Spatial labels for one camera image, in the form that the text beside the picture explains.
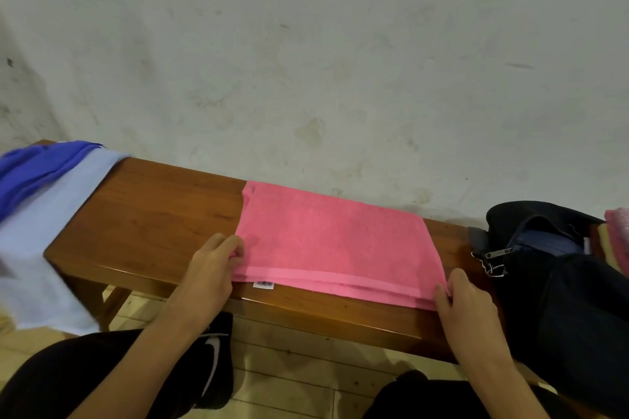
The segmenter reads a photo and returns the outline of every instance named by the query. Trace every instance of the black shoe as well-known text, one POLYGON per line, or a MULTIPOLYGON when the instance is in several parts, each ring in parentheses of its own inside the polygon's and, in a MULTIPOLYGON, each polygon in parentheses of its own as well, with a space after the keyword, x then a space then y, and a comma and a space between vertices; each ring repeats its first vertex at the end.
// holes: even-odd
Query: black shoe
POLYGON ((197 409, 220 409, 232 398, 234 389, 232 326, 232 314, 220 312, 195 341, 195 348, 202 349, 204 355, 212 357, 211 363, 206 363, 211 364, 211 370, 207 372, 200 398, 194 406, 197 409))

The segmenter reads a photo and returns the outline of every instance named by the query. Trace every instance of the left hand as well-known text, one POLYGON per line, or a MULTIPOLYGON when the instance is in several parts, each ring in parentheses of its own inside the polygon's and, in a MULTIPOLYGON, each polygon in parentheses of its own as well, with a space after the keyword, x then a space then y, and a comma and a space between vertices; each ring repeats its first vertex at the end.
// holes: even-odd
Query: left hand
POLYGON ((232 294, 232 271, 245 255, 240 237, 216 233, 193 255, 184 278, 170 296, 161 317, 196 339, 232 294))

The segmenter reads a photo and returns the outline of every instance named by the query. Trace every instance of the hand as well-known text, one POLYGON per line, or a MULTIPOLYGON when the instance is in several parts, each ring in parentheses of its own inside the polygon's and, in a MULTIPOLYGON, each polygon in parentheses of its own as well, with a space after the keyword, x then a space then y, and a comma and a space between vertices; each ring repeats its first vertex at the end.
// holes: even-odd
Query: hand
POLYGON ((478 368, 513 366, 491 295, 470 283, 461 269, 450 273, 448 288, 452 301, 443 285, 437 285, 435 306, 448 344, 463 371, 469 376, 478 368))
POLYGON ((194 255, 184 278, 164 306, 160 318, 195 340, 232 294, 232 271, 245 255, 240 237, 216 233, 194 255))

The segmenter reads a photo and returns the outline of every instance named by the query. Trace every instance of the towel label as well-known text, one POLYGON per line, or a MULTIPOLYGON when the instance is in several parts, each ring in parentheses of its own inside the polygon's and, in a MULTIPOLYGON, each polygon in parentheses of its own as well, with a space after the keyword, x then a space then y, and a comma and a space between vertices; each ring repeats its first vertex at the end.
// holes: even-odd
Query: towel label
POLYGON ((275 287, 273 282, 254 282, 254 288, 264 288, 265 290, 272 290, 275 287))

